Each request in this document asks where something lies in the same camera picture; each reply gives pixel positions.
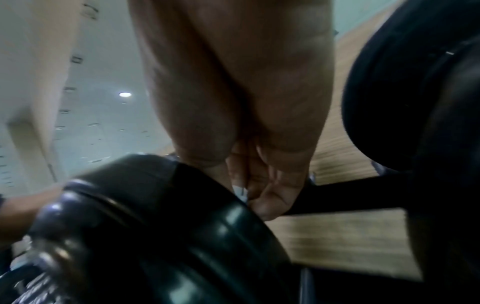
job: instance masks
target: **black rubber plate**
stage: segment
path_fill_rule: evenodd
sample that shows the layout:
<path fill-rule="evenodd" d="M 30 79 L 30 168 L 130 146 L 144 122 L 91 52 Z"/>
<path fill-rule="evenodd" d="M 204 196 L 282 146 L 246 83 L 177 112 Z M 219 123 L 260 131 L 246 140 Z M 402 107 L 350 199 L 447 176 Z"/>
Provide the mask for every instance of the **black rubber plate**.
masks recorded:
<path fill-rule="evenodd" d="M 424 125 L 437 101 L 439 77 L 480 33 L 480 0 L 408 0 L 365 45 L 342 102 L 345 129 L 372 160 L 398 171 L 412 167 Z M 436 79 L 436 92 L 426 85 Z"/>

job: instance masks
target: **dumbbell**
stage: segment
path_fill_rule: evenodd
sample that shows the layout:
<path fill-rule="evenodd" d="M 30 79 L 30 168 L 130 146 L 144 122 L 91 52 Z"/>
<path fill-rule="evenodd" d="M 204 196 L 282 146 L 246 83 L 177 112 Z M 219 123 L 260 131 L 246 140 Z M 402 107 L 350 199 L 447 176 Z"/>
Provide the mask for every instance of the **dumbbell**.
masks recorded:
<path fill-rule="evenodd" d="M 76 303 L 298 303 L 299 274 L 272 232 L 198 170 L 131 155 L 66 184 L 28 235 Z"/>

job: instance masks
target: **black dumbbell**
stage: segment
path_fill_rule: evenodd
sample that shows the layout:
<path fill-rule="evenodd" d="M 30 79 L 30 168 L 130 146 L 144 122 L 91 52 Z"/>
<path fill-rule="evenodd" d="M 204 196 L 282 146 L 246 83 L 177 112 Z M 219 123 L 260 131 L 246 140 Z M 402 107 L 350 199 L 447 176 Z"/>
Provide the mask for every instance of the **black dumbbell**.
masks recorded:
<path fill-rule="evenodd" d="M 132 155 L 70 181 L 30 229 L 36 264 L 79 303 L 295 303 L 264 223 L 194 168 Z"/>

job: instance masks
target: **wooden floor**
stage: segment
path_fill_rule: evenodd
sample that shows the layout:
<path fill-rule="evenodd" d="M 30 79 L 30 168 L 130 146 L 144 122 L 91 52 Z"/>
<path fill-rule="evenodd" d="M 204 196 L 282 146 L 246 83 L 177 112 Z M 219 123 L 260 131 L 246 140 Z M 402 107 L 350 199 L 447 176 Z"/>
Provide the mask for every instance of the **wooden floor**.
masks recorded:
<path fill-rule="evenodd" d="M 351 65 L 391 11 L 377 15 L 337 42 L 333 105 L 311 163 L 317 184 L 375 175 L 370 161 L 345 133 L 340 101 Z M 296 262 L 420 279 L 408 246 L 402 210 L 281 217 L 268 225 Z"/>

